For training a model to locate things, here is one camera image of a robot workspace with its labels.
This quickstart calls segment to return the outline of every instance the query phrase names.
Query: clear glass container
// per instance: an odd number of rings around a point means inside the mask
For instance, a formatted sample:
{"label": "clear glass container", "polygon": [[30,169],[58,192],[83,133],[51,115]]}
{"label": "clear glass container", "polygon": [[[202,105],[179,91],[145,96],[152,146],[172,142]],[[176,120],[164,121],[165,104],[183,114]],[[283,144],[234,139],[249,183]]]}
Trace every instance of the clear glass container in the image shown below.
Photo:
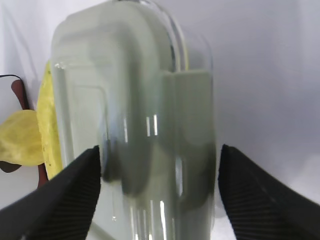
{"label": "clear glass container", "polygon": [[89,238],[209,240],[215,175],[212,56],[147,0],[76,13],[53,38],[64,165],[99,145]]}

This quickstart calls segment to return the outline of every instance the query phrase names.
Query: black ridged rubber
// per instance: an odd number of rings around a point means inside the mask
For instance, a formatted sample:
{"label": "black ridged rubber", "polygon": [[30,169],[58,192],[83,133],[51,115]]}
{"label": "black ridged rubber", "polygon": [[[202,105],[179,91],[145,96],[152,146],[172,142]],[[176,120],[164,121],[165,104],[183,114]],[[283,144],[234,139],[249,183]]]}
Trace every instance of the black ridged rubber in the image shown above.
{"label": "black ridged rubber", "polygon": [[99,148],[0,211],[0,240],[85,240],[101,188]]}
{"label": "black ridged rubber", "polygon": [[218,185],[237,240],[320,240],[320,206],[234,147],[222,148]]}

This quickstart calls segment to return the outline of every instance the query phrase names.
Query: white surface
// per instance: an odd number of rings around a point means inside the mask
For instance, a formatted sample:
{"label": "white surface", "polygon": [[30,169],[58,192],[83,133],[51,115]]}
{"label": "white surface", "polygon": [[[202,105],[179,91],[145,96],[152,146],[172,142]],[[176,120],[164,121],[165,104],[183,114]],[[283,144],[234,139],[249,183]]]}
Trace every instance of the white surface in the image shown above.
{"label": "white surface", "polygon": [[[14,76],[0,78],[0,124],[11,114],[21,110],[18,98],[11,90],[12,82],[17,79]],[[11,173],[6,173],[0,169],[0,209],[37,189],[38,180],[37,166],[22,166]]]}
{"label": "white surface", "polygon": [[[26,77],[35,104],[54,28],[98,2],[0,0],[0,74]],[[218,145],[320,203],[320,1],[158,2],[212,47]],[[234,238],[221,204],[214,226],[214,239]]]}

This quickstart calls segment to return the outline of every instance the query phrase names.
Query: white backdrop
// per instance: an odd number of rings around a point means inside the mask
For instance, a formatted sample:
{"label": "white backdrop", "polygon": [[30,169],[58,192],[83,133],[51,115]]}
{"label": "white backdrop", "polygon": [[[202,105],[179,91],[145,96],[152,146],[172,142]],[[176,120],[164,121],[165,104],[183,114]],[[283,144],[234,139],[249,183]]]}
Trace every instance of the white backdrop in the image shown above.
{"label": "white backdrop", "polygon": [[[99,2],[0,0],[0,74],[24,77],[34,106],[55,27]],[[320,204],[320,1],[158,2],[210,43],[218,147]],[[233,239],[216,199],[213,237]]]}

